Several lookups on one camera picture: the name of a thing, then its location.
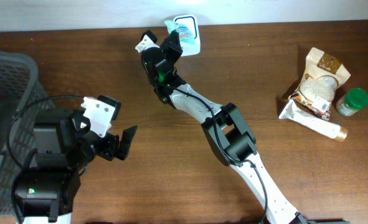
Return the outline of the teal wipes packet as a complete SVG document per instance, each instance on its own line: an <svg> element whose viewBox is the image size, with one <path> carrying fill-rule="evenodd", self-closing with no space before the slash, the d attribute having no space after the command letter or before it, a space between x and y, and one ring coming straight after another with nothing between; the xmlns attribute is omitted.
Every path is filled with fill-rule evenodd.
<svg viewBox="0 0 368 224"><path fill-rule="evenodd" d="M174 22L174 21L164 21L167 31L171 34L176 31L179 34L179 40L188 44L195 44L193 32L185 24Z"/></svg>

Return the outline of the white bamboo print tube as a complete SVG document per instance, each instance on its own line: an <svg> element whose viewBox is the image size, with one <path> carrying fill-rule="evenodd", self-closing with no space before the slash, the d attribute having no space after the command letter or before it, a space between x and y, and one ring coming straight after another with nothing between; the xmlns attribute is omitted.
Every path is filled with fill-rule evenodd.
<svg viewBox="0 0 368 224"><path fill-rule="evenodd" d="M347 138L348 130L338 124L317 118L300 109L293 100L290 100L278 115L279 119L290 119L323 136L343 142Z"/></svg>

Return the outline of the beige snack bag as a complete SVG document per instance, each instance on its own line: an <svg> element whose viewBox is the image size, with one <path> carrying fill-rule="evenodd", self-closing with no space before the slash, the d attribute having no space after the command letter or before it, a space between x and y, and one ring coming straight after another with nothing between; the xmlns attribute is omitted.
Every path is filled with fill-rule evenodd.
<svg viewBox="0 0 368 224"><path fill-rule="evenodd" d="M328 121L336 90L345 84L350 76L346 67L336 57L313 47L306 56L300 84L288 98Z"/></svg>

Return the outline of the green lidded jar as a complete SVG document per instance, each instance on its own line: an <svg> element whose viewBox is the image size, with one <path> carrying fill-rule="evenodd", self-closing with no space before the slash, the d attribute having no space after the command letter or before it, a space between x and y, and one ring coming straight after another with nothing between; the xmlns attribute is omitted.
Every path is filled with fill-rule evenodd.
<svg viewBox="0 0 368 224"><path fill-rule="evenodd" d="M362 88L353 88L336 103L337 111L344 116L352 116L368 105L368 93Z"/></svg>

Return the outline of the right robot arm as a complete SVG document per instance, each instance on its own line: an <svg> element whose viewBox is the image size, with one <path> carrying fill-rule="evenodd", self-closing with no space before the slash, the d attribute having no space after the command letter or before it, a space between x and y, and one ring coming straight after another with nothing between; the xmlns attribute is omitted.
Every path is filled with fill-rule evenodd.
<svg viewBox="0 0 368 224"><path fill-rule="evenodd" d="M156 42L156 36L147 30L136 50L160 101L201 124L215 157L233 168L260 202L262 221L309 223L310 220L285 198L265 169L255 145L255 135L239 109L232 103L223 106L208 100L177 74L174 64L182 54L179 34L173 31L161 45Z"/></svg>

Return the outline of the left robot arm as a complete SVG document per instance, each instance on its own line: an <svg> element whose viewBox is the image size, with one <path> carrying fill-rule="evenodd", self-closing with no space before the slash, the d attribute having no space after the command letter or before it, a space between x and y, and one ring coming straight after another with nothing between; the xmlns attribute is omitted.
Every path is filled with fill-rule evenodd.
<svg viewBox="0 0 368 224"><path fill-rule="evenodd" d="M18 223L70 223L80 177L88 164L97 156L108 161L128 157L137 126L125 129L121 136L99 136L83 114L82 109L52 108L37 115L37 147L12 185Z"/></svg>

